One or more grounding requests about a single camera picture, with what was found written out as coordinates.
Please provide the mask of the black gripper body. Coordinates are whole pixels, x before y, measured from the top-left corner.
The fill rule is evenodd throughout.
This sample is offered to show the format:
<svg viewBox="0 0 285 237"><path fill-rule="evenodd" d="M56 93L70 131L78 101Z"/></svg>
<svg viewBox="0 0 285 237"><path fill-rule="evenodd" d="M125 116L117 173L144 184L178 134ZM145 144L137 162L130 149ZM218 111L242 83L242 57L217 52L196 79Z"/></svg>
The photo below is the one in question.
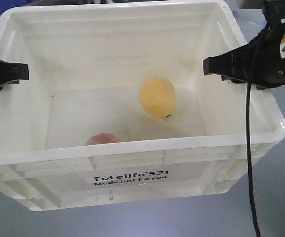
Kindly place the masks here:
<svg viewBox="0 0 285 237"><path fill-rule="evenodd" d="M254 0L266 26L256 38L248 83L259 89L285 85L285 0Z"/></svg>

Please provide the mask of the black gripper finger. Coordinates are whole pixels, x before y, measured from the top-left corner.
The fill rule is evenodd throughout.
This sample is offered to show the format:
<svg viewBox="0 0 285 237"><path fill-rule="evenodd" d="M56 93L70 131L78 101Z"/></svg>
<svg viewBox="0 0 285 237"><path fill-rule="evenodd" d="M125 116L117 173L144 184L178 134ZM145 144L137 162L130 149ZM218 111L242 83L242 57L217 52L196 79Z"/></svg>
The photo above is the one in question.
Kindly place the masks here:
<svg viewBox="0 0 285 237"><path fill-rule="evenodd" d="M23 63L10 63L0 60L0 91L7 84L19 84L29 79L29 67Z"/></svg>
<svg viewBox="0 0 285 237"><path fill-rule="evenodd" d="M221 75L222 80L233 83L257 83L256 75L251 71L256 43L249 43L219 56L203 60L204 75Z"/></svg>

